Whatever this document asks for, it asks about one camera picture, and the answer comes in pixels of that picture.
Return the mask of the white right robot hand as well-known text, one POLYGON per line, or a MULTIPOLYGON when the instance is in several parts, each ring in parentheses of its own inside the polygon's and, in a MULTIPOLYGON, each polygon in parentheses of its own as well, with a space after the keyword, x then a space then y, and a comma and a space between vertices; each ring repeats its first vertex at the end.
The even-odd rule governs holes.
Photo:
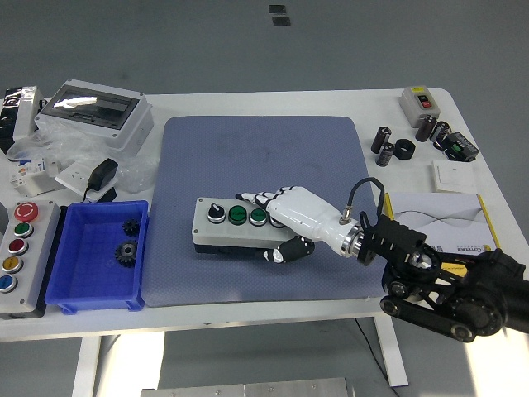
POLYGON ((299 236, 325 242, 338 255, 352 256, 348 250, 355 235, 353 223, 340 224, 341 212, 304 187, 283 187, 275 193, 242 193, 236 198, 261 207, 299 236))

